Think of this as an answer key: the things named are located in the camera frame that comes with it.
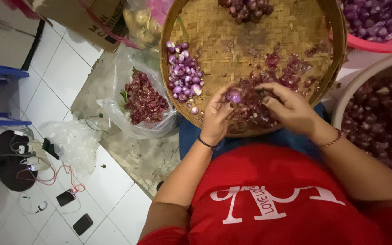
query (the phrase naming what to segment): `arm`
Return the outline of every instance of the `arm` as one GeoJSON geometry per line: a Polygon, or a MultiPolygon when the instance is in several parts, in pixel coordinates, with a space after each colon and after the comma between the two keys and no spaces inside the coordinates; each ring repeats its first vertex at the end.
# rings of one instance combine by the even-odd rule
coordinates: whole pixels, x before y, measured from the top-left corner
{"type": "MultiPolygon", "coordinates": [[[[320,118],[298,93],[277,83],[262,84],[256,89],[271,91],[277,97],[266,97],[264,104],[286,128],[305,134],[317,146],[338,137],[338,132],[320,118]]],[[[392,200],[392,170],[387,166],[347,139],[321,147],[321,152],[351,198],[362,201],[392,200]]]]}
{"type": "MultiPolygon", "coordinates": [[[[225,137],[229,126],[226,118],[235,109],[226,103],[224,93],[228,88],[222,88],[213,96],[204,111],[200,138],[211,146],[217,145],[225,137]]],[[[193,144],[155,195],[140,239],[161,227],[179,226],[188,229],[190,219],[187,210],[212,154],[211,148],[198,140],[193,144]]]]}

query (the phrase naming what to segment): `woven bamboo tray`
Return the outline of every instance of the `woven bamboo tray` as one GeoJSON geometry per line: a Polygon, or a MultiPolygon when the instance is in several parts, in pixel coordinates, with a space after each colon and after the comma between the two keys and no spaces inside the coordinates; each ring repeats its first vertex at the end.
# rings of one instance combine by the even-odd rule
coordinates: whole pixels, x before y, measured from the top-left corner
{"type": "MultiPolygon", "coordinates": [[[[252,70],[257,71],[255,64],[260,64],[265,69],[264,55],[272,53],[274,46],[280,42],[280,70],[286,66],[291,53],[298,53],[314,66],[302,75],[302,81],[309,75],[322,76],[320,84],[315,83],[311,87],[312,92],[307,95],[309,103],[315,106],[331,88],[344,60],[347,36],[344,15],[336,1],[271,0],[270,4],[274,6],[274,12],[270,16],[264,15],[259,23],[238,25],[228,9],[220,7],[217,0],[176,0],[167,15],[161,39],[161,72],[165,86],[169,82],[170,54],[166,48],[169,40],[176,44],[188,42],[190,56],[199,54],[199,66],[205,72],[205,85],[202,95],[193,97],[191,104],[200,111],[220,87],[232,81],[238,82],[240,78],[248,79],[252,70]],[[322,53],[307,58],[304,55],[306,50],[321,40],[328,40],[330,27],[333,29],[333,57],[322,53]],[[249,53],[251,49],[260,51],[261,57],[254,58],[249,53]]],[[[303,84],[299,85],[299,89],[306,90],[303,84]]],[[[177,110],[201,128],[203,115],[191,114],[187,103],[181,104],[173,99],[170,90],[167,93],[177,110]]],[[[254,129],[227,136],[256,136],[280,128],[281,125],[278,125],[270,129],[254,129]]]]}

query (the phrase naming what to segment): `hand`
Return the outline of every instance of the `hand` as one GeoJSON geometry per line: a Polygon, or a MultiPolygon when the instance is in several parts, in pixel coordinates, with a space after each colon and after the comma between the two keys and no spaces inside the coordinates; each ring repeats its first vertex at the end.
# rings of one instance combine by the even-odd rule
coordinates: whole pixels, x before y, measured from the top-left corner
{"type": "Polygon", "coordinates": [[[235,84],[221,88],[211,98],[204,110],[200,139],[210,146],[216,146],[228,132],[229,122],[227,119],[235,107],[231,107],[231,104],[226,102],[225,93],[233,86],[235,84]]]}
{"type": "Polygon", "coordinates": [[[316,145],[327,144],[338,137],[338,131],[325,122],[300,94],[275,82],[261,84],[255,89],[272,92],[277,97],[267,96],[263,104],[287,129],[306,135],[316,145]]]}

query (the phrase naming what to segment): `black bracelet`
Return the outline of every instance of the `black bracelet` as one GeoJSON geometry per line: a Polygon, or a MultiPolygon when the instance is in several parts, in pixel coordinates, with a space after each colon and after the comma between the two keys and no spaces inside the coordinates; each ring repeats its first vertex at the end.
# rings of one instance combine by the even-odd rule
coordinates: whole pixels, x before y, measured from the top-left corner
{"type": "Polygon", "coordinates": [[[209,148],[211,148],[212,151],[216,150],[217,146],[210,146],[209,144],[205,143],[203,140],[200,139],[200,136],[197,137],[197,139],[204,145],[208,146],[209,148]]]}

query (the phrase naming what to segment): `smartphone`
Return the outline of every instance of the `smartphone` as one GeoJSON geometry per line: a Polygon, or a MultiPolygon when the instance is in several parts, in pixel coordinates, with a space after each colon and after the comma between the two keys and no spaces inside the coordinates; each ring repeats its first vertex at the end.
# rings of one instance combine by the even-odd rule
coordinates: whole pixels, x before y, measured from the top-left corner
{"type": "Polygon", "coordinates": [[[84,214],[72,227],[77,235],[81,236],[91,225],[93,225],[93,220],[88,214],[84,214]]]}
{"type": "Polygon", "coordinates": [[[70,203],[71,201],[75,200],[75,196],[72,194],[73,190],[69,189],[63,193],[61,193],[60,195],[57,196],[57,201],[58,204],[62,207],[68,203],[70,203]]]}

